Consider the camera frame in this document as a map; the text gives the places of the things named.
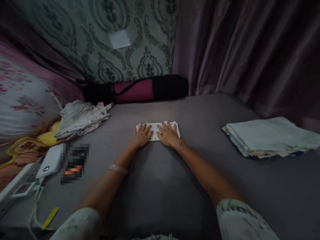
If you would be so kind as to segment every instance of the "folded towel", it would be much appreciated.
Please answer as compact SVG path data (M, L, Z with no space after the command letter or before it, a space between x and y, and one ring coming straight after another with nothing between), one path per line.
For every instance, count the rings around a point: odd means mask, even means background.
M157 135L157 132L160 132L159 131L159 128L157 127L158 125L160 125L162 128L162 123L146 123L147 124L147 127L149 127L150 125L152 126L150 131L153 131L153 135L151 136L151 139L149 140L149 142L153 142L153 141L160 141L158 135ZM173 126L176 124L177 125L177 133L178 133L178 136L180 138L180 131L179 131L179 127L178 127L178 124L174 121L174 122L170 122L171 124L171 127L173 129ZM140 127L141 124L137 125L136 126L136 129L138 130L139 127Z
M320 146L320 134L299 128L284 117L229 123L222 129L244 156L284 157Z

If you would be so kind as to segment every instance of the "wallpaper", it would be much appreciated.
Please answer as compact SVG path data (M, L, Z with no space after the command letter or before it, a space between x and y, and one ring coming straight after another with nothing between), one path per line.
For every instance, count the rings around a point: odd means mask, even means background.
M172 72L178 0L11 0L35 31L97 83ZM127 29L131 46L108 34Z

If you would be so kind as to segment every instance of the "bed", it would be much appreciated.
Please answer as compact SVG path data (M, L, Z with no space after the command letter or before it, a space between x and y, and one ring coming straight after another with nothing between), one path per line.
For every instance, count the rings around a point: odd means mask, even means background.
M176 121L184 141L218 168L259 212L280 239L319 239L320 156L268 161L244 158L221 130L226 123L258 119L227 94L193 96L169 102L118 104L101 127L77 138L89 143L83 176L60 185L62 171L48 178L40 199L43 222L54 207L49 225L57 229L76 209L94 182L129 143L138 123ZM135 156L104 229L127 237L169 234L179 239L219 239L215 209L186 164L171 148L150 142ZM0 227L25 228L33 197L18 199Z

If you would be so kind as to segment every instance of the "yoga mat bag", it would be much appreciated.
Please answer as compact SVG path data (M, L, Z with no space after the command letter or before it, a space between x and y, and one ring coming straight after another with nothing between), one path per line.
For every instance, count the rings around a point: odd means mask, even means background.
M179 75L156 76L123 83L89 83L83 88L86 102L129 103L166 101L188 95L188 80Z

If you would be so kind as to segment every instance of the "power strip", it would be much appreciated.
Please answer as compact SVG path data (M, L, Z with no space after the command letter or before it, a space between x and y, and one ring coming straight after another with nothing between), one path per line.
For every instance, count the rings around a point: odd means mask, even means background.
M0 219L7 213L16 198L12 198L13 193L25 183L35 181L35 176L41 163L35 162L27 164L21 172L6 186L0 193Z

